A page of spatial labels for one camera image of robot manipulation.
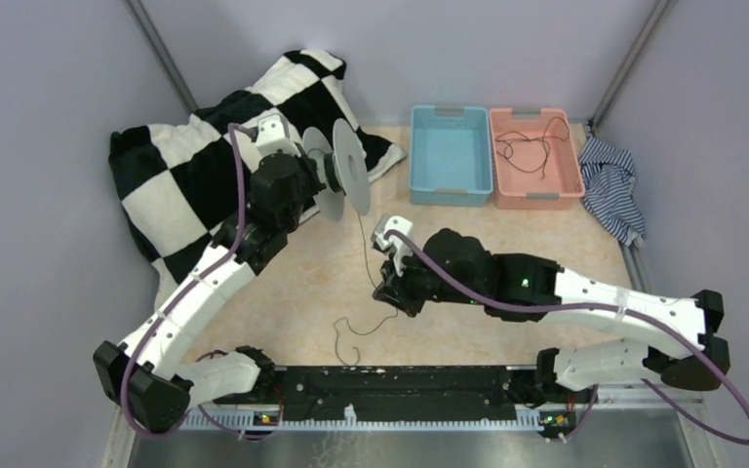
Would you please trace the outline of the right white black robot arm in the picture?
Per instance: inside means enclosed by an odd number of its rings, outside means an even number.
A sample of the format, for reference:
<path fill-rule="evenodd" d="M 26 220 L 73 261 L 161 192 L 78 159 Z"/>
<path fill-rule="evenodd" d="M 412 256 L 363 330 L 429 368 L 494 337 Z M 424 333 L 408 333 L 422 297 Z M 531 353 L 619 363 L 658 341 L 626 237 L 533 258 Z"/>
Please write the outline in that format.
<path fill-rule="evenodd" d="M 558 402 L 596 384 L 659 380 L 690 391 L 727 383 L 729 345 L 716 332 L 722 296 L 672 298 L 585 277 L 525 253 L 491 253 L 474 237 L 442 229 L 419 248 L 397 229 L 373 236 L 387 255 L 373 297 L 413 317 L 428 302 L 481 305 L 505 322 L 570 323 L 610 333 L 608 342 L 538 353 L 535 394 Z"/>

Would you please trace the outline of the translucent white cable spool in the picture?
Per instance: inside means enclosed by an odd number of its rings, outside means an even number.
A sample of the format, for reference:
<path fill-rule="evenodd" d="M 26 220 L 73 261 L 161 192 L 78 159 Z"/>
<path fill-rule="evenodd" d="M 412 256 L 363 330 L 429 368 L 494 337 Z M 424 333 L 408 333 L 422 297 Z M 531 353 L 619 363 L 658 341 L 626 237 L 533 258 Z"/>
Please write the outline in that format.
<path fill-rule="evenodd" d="M 334 122 L 332 137 L 329 142 L 316 127 L 307 128 L 302 136 L 304 155 L 316 163 L 322 184 L 314 201 L 331 221 L 342 219 L 345 201 L 358 215 L 367 215 L 371 208 L 371 183 L 362 143 L 344 119 Z"/>

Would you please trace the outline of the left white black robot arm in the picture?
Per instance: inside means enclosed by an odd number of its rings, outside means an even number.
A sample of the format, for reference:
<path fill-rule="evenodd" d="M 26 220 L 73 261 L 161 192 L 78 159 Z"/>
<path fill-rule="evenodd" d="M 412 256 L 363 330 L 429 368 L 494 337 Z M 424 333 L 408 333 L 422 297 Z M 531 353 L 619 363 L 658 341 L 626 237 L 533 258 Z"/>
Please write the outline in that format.
<path fill-rule="evenodd" d="M 288 244 L 304 205 L 327 188 L 322 164 L 277 152 L 252 172 L 248 201 L 228 219 L 177 290 L 120 343 L 105 341 L 93 362 L 105 396 L 140 434 L 166 437 L 187 412 L 241 394 L 261 403 L 272 394 L 272 361 L 241 346 L 186 364 L 182 358 L 222 306 Z"/>

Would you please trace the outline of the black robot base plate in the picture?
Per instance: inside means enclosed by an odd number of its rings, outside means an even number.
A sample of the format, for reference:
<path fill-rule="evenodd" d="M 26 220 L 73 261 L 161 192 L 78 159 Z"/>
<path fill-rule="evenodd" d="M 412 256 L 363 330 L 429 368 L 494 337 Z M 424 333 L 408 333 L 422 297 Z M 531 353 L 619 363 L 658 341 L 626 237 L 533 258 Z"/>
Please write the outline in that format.
<path fill-rule="evenodd" d="M 580 406 L 591 395 L 507 366 L 300 366 L 264 371 L 251 392 L 216 402 L 280 408 L 289 422 L 340 420 L 347 407 L 360 421 L 460 422 L 512 420 L 519 407 Z"/>

